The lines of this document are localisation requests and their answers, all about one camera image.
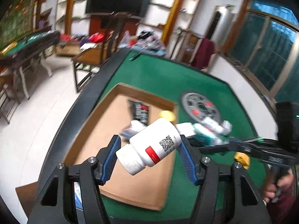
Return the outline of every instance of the mural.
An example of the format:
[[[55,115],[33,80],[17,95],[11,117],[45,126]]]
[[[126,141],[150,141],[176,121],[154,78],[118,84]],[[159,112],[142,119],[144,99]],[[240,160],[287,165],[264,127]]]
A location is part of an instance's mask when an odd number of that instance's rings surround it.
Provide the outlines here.
[[[31,0],[14,0],[0,21],[0,50],[32,30]]]

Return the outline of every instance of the green table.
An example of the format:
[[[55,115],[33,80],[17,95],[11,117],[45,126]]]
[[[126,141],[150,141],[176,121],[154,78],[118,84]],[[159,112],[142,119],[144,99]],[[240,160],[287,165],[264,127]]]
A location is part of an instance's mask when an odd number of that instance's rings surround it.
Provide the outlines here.
[[[92,110],[114,85],[121,82],[177,103],[180,102],[184,91],[198,92],[216,105],[222,119],[230,121],[233,125],[231,136],[240,139],[256,136],[249,117],[228,84],[160,57],[141,54],[134,61],[129,61],[136,53],[136,51],[126,49],[121,49],[115,53],[113,58],[100,69],[100,72],[94,76],[82,92],[52,143],[39,178],[38,192],[40,192],[53,168],[63,159],[70,146],[66,142],[71,139],[71,133],[75,134],[80,129],[84,117],[86,119],[90,113],[86,107],[91,105],[90,110]],[[78,111],[80,111],[80,115],[86,115],[80,119]],[[179,123],[194,122],[181,106],[179,107],[178,121]],[[217,153],[210,155],[210,157],[217,163],[231,165],[234,163],[234,154],[234,152],[223,155]],[[248,173],[256,186],[260,187],[265,176],[264,165],[258,159],[251,158]],[[223,199],[220,196],[223,196],[223,186],[219,186],[217,209],[222,207]],[[162,211],[151,211],[130,206],[105,196],[102,198],[108,215],[112,217],[136,220],[174,220],[190,217],[197,193],[198,187],[188,180],[177,153],[167,202]]]
[[[210,99],[218,107],[222,118],[230,121],[233,125],[231,136],[239,139],[255,137],[246,113],[227,84],[191,68],[158,57],[141,55],[134,61],[129,61],[129,58],[135,54],[135,52],[128,54],[106,86],[102,97],[114,85],[121,82],[176,103],[180,102],[183,91],[195,91]],[[194,122],[181,106],[179,107],[178,121],[179,123]],[[217,163],[231,165],[234,163],[234,154],[234,152],[224,155],[217,153],[210,157]],[[264,165],[258,159],[251,158],[248,172],[255,184],[261,186],[265,175]],[[141,209],[105,196],[103,196],[103,201],[109,216],[122,219],[134,217],[139,220],[174,220],[190,216],[197,193],[198,187],[194,186],[187,178],[177,153],[167,202],[162,211]],[[221,206],[222,201],[219,198],[217,208],[219,209]]]
[[[22,86],[27,99],[29,99],[24,71],[28,62],[42,54],[40,64],[47,70],[49,77],[52,76],[51,68],[44,62],[44,51],[52,45],[57,45],[60,40],[60,32],[43,32],[31,34],[18,41],[17,45],[6,54],[0,55],[0,68],[10,68],[14,72],[14,78],[17,73],[20,74]]]

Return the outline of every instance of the green felt table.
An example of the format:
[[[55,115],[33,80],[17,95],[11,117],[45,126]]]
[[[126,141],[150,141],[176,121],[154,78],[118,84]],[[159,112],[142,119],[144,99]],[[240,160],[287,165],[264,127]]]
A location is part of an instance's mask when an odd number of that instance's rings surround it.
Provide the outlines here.
[[[239,139],[256,136],[246,113],[226,83],[180,64],[145,54],[134,61],[129,61],[129,58],[135,54],[136,52],[129,53],[106,86],[102,97],[114,85],[121,82],[177,103],[180,102],[184,91],[195,91],[210,99],[219,109],[222,119],[230,121],[233,125],[231,136]],[[181,106],[178,122],[194,122]],[[234,152],[228,152],[223,155],[216,153],[209,156],[217,163],[231,165],[234,163],[234,154]],[[248,173],[256,186],[260,187],[265,176],[264,165],[258,159],[251,158]],[[162,211],[151,211],[130,206],[105,196],[103,196],[103,201],[108,215],[112,217],[135,220],[182,219],[190,217],[198,188],[188,180],[180,157],[176,153],[167,202]],[[224,185],[221,183],[217,209],[222,207],[223,198],[221,196],[223,196],[223,192]]]
[[[27,43],[24,44],[25,42],[25,38],[21,39],[20,41],[18,41],[17,45],[15,47],[13,47],[11,50],[9,50],[5,55],[12,55],[14,53],[19,52],[22,49],[25,49],[26,46],[29,46],[30,44],[32,44],[33,42],[39,40],[41,38],[42,35],[47,34],[47,32],[43,32],[43,33],[37,33],[34,35],[30,35],[27,36],[26,39],[28,40]]]

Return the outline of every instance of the window frame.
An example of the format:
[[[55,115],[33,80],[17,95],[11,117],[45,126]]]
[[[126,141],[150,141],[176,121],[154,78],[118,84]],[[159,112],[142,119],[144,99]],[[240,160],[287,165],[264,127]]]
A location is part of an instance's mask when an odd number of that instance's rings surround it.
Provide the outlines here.
[[[276,101],[275,101],[274,97],[277,95],[279,90],[282,88],[282,86],[286,82],[286,80],[287,80],[288,76],[290,75],[293,67],[295,66],[296,60],[299,56],[299,26],[294,25],[291,22],[289,22],[283,18],[280,18],[278,16],[250,9],[251,2],[252,2],[252,0],[243,0],[243,4],[240,8],[240,12],[238,14],[237,20],[235,21],[234,25],[232,26],[232,30],[230,31],[230,33],[226,39],[226,42],[225,42],[224,46],[222,47],[221,52],[229,55],[230,51],[232,50],[232,48],[234,47],[234,45],[237,41],[237,38],[241,32],[241,29],[243,28],[244,22],[246,21],[247,14],[256,14],[258,16],[262,16],[262,17],[266,18],[263,28],[262,28],[262,31],[260,33],[260,36],[257,40],[257,43],[255,45],[255,48],[254,48],[250,58],[248,59],[248,61],[246,62],[245,65],[240,65],[240,67],[241,67],[241,69],[243,69],[242,71],[245,74],[245,76],[250,81],[252,81],[254,83],[254,85],[257,87],[257,89],[264,96],[266,96],[269,99],[268,100],[269,104],[275,110]],[[268,90],[259,81],[259,79],[255,75],[253,75],[253,73],[251,71],[247,70],[247,68],[250,65],[250,63],[252,62],[252,59],[254,58],[256,52],[258,51],[258,49],[260,47],[260,43],[263,41],[265,32],[266,32],[271,21],[277,22],[277,23],[293,30],[294,32],[297,33],[297,36],[295,38],[295,41],[293,43],[293,46],[291,48],[291,51],[290,51],[288,59],[285,63],[285,66],[283,67],[281,73],[279,74],[279,76],[278,76],[276,82],[274,83],[274,85],[272,86],[272,88],[270,90]]]

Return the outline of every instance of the red sticker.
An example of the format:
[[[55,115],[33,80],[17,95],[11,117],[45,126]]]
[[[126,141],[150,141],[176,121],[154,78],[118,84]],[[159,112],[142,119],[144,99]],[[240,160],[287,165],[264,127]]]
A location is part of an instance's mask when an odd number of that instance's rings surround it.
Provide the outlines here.
[[[199,115],[199,111],[198,110],[192,110],[192,113],[195,115]]]
[[[141,108],[142,110],[149,110],[149,108],[146,107],[146,106],[144,106],[144,105],[141,105],[140,108]]]
[[[149,146],[147,149],[145,149],[145,152],[149,155],[149,157],[151,158],[151,160],[157,164],[158,162],[160,162],[160,158],[158,157],[158,155],[156,154],[156,152],[154,151],[154,149]]]

